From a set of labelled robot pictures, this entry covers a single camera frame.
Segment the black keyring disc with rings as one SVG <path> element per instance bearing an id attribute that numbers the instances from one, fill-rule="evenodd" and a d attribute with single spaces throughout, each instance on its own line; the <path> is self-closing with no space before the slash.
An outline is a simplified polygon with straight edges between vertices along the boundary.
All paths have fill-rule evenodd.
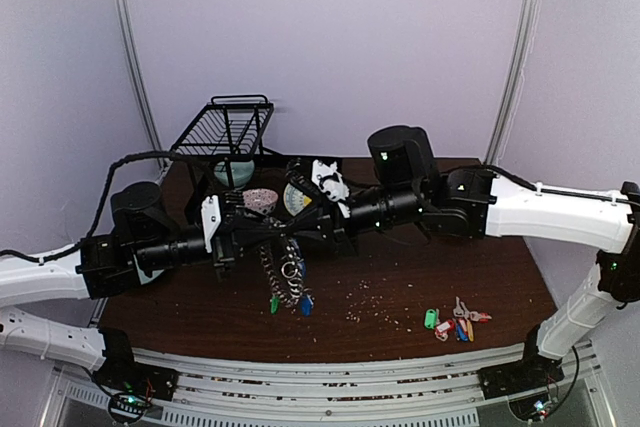
<path id="1" fill-rule="evenodd" d="M 302 276 L 292 262 L 289 240 L 293 237 L 278 237 L 259 246 L 258 253 L 263 271 L 267 277 L 272 297 L 280 299 L 280 308 L 294 309 L 304 295 L 312 297 L 310 288 L 305 284 L 306 274 Z"/>

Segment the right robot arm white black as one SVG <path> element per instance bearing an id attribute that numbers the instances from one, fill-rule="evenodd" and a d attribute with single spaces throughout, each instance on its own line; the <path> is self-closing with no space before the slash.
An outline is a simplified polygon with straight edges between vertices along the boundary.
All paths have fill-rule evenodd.
<path id="1" fill-rule="evenodd" d="M 527 335 L 519 360 L 482 368 L 487 399 L 561 380 L 572 347 L 614 309 L 639 298 L 639 188 L 608 192 L 531 183 L 493 165 L 440 171 L 424 129 L 397 125 L 367 141 L 377 184 L 351 193 L 336 165 L 290 167 L 292 185 L 309 204 L 288 221 L 287 236 L 305 236 L 351 252 L 365 232 L 413 224 L 425 235 L 521 236 L 594 247 L 594 265 L 564 307 Z"/>

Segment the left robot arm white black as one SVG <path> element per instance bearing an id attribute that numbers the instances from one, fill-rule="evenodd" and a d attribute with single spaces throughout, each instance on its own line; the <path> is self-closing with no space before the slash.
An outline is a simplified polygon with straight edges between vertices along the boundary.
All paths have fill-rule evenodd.
<path id="1" fill-rule="evenodd" d="M 106 299 L 156 280 L 162 272 L 211 262 L 225 267 L 253 247 L 284 235 L 281 222 L 248 209 L 241 195 L 203 200 L 198 223 L 168 216 L 157 185 L 141 182 L 112 198 L 114 229 L 76 245 L 1 254 L 1 347 L 84 368 L 99 385 L 168 399 L 175 373 L 135 360 L 127 334 L 81 328 L 21 310 L 56 299 Z"/>

